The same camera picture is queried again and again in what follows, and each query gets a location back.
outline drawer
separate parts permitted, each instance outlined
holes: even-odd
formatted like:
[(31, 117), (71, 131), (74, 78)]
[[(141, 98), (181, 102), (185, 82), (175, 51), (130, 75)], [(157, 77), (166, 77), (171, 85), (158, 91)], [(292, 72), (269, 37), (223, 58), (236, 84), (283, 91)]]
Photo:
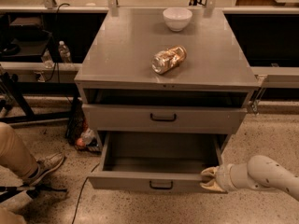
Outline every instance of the drawer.
[(94, 189), (207, 192), (201, 172), (221, 164), (216, 134), (109, 132)]
[(236, 133), (245, 108), (83, 105), (90, 127), (98, 131)]
[(158, 90), (146, 90), (136, 85), (136, 89), (81, 88), (81, 97), (88, 104), (98, 105), (151, 105), (189, 107), (230, 107), (239, 108), (249, 99), (251, 91), (188, 91), (177, 90), (167, 85)]

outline khaki pants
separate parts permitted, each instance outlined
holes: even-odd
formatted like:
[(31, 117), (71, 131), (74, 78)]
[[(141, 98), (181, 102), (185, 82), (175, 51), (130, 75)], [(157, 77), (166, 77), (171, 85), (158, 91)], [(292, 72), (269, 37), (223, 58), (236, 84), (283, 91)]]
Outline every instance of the khaki pants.
[[(21, 179), (28, 178), (37, 169), (35, 157), (14, 130), (2, 122), (0, 122), (0, 165), (8, 168)], [(19, 224), (26, 222), (23, 217), (14, 215), (0, 207), (0, 223)]]

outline water bottle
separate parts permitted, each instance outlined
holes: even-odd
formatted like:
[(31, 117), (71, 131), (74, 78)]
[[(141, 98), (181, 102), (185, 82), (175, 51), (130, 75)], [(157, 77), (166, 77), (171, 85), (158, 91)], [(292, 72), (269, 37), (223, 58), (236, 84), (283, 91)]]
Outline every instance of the water bottle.
[(68, 46), (64, 43), (64, 41), (59, 42), (58, 51), (60, 54), (60, 57), (63, 60), (63, 63), (65, 64), (65, 67), (68, 69), (74, 68), (71, 52), (68, 48)]
[(78, 139), (76, 145), (78, 149), (84, 149), (86, 147), (91, 152), (101, 151), (100, 146), (97, 144), (94, 131), (90, 128), (87, 128), (87, 130), (81, 134), (81, 137)]
[(43, 61), (46, 69), (51, 69), (54, 67), (53, 59), (50, 56), (50, 52), (48, 49), (45, 50), (45, 53), (41, 57), (41, 60)]

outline white robotic arm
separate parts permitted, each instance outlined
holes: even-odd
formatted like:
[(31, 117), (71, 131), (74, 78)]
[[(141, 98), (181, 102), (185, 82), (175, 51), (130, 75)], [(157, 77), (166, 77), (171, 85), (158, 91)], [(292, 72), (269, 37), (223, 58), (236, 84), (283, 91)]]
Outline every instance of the white robotic arm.
[(252, 157), (247, 163), (210, 167), (202, 175), (212, 177), (210, 181), (201, 183), (204, 189), (227, 192), (280, 189), (299, 201), (299, 176), (262, 155)]

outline shoe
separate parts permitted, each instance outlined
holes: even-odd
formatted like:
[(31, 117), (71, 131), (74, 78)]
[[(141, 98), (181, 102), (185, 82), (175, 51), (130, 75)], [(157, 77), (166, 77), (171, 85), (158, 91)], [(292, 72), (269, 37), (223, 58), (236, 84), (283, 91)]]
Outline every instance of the shoe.
[(28, 186), (35, 186), (45, 175), (58, 169), (64, 161), (63, 153), (55, 153), (37, 161), (38, 171), (34, 177), (23, 179), (23, 183)]

